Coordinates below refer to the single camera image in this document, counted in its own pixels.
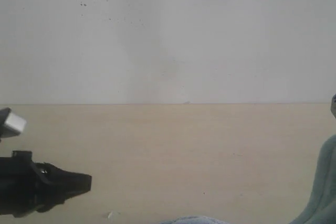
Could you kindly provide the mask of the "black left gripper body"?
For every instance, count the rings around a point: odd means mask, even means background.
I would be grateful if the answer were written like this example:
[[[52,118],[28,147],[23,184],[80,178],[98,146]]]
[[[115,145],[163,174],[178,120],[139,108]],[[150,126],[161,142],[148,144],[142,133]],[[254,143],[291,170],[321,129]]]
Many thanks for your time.
[[[43,173],[55,171],[50,163],[35,163],[31,151],[12,151],[1,157],[1,215],[21,218],[36,211],[48,198]]]

